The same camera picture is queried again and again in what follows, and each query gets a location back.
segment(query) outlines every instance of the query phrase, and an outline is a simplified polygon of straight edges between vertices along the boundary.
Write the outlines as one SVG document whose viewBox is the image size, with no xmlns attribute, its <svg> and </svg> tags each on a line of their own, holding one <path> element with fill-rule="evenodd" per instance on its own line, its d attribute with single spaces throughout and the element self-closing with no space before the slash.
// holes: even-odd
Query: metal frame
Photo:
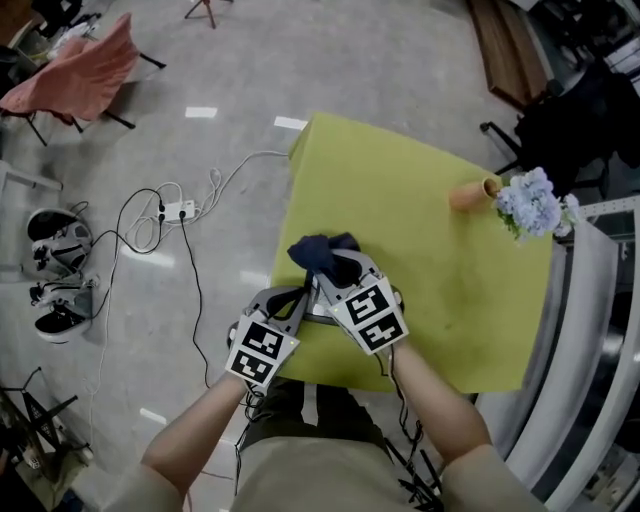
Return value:
<svg viewBox="0 0 640 512">
<path fill-rule="evenodd" d="M 640 208 L 640 196 L 631 196 L 582 206 L 580 207 L 580 214 L 584 218 L 598 217 L 600 215 L 632 212 L 638 208 Z"/>
<path fill-rule="evenodd" d="M 482 393 L 476 408 L 489 429 L 491 440 L 503 459 L 513 449 L 540 391 L 556 335 L 562 306 L 567 251 L 554 243 L 540 326 L 522 388 L 502 393 Z"/>
<path fill-rule="evenodd" d="M 634 223 L 637 238 L 640 231 L 640 208 L 634 210 Z M 584 489 L 613 444 L 639 382 L 640 251 L 636 251 L 629 324 L 611 388 L 586 443 L 560 485 L 547 500 L 547 508 L 556 512 L 566 510 Z"/>
<path fill-rule="evenodd" d="M 533 488 L 558 453 L 584 402 L 609 324 L 618 246 L 589 223 L 576 227 L 567 306 L 558 344 L 531 416 L 507 459 Z"/>
</svg>

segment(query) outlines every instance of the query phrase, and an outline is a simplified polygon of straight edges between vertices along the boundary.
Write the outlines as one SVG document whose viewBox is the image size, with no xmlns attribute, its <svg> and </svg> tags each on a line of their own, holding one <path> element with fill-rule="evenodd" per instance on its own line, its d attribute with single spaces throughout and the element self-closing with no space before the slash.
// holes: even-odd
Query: blue hydrangea flower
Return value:
<svg viewBox="0 0 640 512">
<path fill-rule="evenodd" d="M 553 183 L 541 167 L 513 177 L 509 186 L 498 192 L 496 207 L 518 240 L 543 236 L 549 231 L 565 236 L 560 233 L 568 234 L 579 218 L 577 199 L 569 195 L 559 201 L 553 195 Z"/>
</svg>

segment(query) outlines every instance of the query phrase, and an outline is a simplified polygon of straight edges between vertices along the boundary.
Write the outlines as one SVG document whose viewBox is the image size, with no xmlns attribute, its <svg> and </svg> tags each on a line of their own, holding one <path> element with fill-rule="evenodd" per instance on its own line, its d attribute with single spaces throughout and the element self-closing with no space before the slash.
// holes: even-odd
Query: black chair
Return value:
<svg viewBox="0 0 640 512">
<path fill-rule="evenodd" d="M 496 174 L 542 167 L 557 196 L 598 187 L 604 198 L 613 153 L 630 167 L 640 166 L 640 97 L 626 75 L 602 61 L 591 64 L 569 91 L 557 94 L 558 86 L 550 82 L 548 93 L 524 110 L 515 128 L 520 144 L 493 122 L 480 125 L 483 132 L 493 129 L 516 154 Z M 595 160 L 603 162 L 600 177 L 576 183 L 580 169 Z"/>
</svg>

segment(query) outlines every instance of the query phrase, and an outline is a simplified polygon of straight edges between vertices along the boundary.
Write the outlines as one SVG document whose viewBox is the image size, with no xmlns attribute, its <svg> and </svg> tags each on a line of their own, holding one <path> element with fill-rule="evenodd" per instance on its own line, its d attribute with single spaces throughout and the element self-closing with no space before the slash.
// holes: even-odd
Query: power strip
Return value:
<svg viewBox="0 0 640 512">
<path fill-rule="evenodd" d="M 182 201 L 176 203 L 168 203 L 164 205 L 164 212 L 158 210 L 158 215 L 164 213 L 165 222 L 180 222 L 180 212 L 186 213 L 184 220 L 189 220 L 196 215 L 196 203 L 195 201 Z"/>
</svg>

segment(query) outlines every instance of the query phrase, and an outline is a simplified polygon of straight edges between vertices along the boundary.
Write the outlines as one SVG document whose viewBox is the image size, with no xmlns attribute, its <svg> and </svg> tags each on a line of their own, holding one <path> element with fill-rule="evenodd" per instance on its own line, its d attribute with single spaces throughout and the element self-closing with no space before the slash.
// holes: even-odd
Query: table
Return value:
<svg viewBox="0 0 640 512">
<path fill-rule="evenodd" d="M 272 285 L 302 284 L 286 250 L 350 232 L 406 304 L 410 339 L 465 393 L 517 389 L 544 303 L 551 237 L 516 244 L 494 211 L 450 211 L 448 191 L 492 174 L 380 128 L 316 113 L 290 151 L 292 197 Z M 303 322 L 281 375 L 390 391 L 374 357 L 333 326 Z"/>
</svg>

